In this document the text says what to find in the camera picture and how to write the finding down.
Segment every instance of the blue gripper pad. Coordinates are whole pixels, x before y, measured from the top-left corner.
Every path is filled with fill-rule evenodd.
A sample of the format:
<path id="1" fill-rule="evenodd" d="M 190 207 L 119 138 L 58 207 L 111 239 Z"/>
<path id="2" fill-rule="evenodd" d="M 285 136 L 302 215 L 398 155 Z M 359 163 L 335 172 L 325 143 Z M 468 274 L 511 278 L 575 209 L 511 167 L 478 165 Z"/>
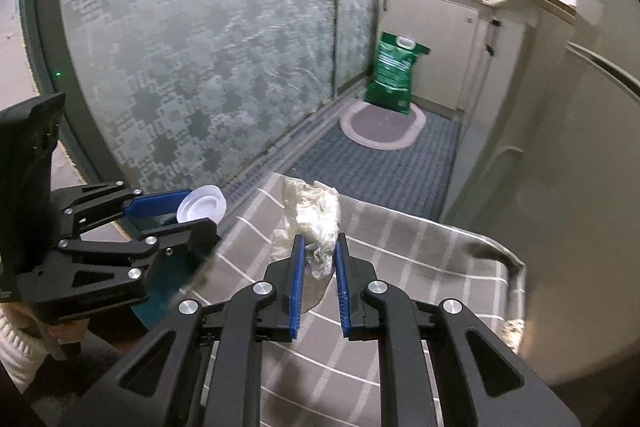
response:
<path id="1" fill-rule="evenodd" d="M 302 314 L 302 290 L 305 280 L 305 237 L 298 242 L 298 256 L 295 259 L 296 268 L 291 286 L 291 298 L 289 302 L 289 333 L 292 339 L 298 337 L 300 328 L 300 315 Z"/>
<path id="2" fill-rule="evenodd" d="M 124 209 L 124 215 L 134 219 L 175 214 L 182 200 L 191 194 L 190 190 L 162 192 L 150 196 L 141 196 L 131 201 Z"/>
<path id="3" fill-rule="evenodd" d="M 338 288 L 338 306 L 340 307 L 340 325 L 342 326 L 343 336 L 348 337 L 351 331 L 349 287 L 347 283 L 347 274 L 344 267 L 344 258 L 342 257 L 342 248 L 340 247 L 339 240 L 335 242 L 334 264 L 335 280 Z"/>

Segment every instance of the green rice bag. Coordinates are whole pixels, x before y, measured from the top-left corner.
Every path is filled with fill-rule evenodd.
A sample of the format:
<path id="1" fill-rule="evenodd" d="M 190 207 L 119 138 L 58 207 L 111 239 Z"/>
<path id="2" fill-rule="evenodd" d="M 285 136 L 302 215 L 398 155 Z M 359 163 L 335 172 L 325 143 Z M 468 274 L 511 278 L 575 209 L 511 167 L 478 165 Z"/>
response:
<path id="1" fill-rule="evenodd" d="M 376 58 L 375 79 L 367 87 L 365 102 L 409 113 L 411 68 L 430 49 L 404 37 L 382 33 Z"/>

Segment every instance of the blue striped carpet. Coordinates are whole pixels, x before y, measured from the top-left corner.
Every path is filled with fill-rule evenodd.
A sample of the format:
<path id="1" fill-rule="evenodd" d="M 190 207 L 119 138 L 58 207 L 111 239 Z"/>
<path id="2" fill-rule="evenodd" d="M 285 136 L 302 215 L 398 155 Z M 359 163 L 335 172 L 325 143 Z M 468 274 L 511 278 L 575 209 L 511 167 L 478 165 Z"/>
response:
<path id="1" fill-rule="evenodd" d="M 411 147 L 369 149 L 347 138 L 336 123 L 303 154 L 287 176 L 318 180 L 340 194 L 437 220 L 447 193 L 460 124 L 429 111 Z"/>

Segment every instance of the white plastic lid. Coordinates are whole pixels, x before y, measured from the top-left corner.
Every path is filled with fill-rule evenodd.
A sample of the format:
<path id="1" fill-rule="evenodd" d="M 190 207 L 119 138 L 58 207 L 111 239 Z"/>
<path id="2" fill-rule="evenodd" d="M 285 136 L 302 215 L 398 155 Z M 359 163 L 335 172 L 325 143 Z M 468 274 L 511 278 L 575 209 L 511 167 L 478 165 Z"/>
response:
<path id="1" fill-rule="evenodd" d="M 225 212 L 226 200 L 222 191 L 215 185 L 203 185 L 182 200 L 176 212 L 176 219 L 178 223 L 185 223 L 209 217 L 214 223 L 219 224 L 225 217 Z"/>

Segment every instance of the sweater cuff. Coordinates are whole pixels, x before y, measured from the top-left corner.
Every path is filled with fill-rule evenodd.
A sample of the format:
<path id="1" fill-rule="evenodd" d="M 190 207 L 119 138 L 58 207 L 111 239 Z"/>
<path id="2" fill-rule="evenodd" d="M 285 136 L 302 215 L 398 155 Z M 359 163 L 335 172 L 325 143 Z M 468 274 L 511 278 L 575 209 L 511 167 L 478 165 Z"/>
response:
<path id="1" fill-rule="evenodd" d="M 23 393 L 48 354 L 42 339 L 14 327 L 0 306 L 0 362 Z"/>

